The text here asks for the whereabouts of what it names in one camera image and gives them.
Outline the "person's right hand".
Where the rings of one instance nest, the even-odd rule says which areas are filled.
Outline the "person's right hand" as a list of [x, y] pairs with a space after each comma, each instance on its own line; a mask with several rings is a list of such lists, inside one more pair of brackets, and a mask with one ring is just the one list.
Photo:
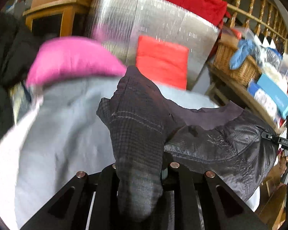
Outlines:
[[286, 164], [288, 164], [288, 155], [286, 156], [285, 151], [282, 150], [279, 156], [279, 166], [280, 166], [281, 174], [284, 174], [286, 170]]

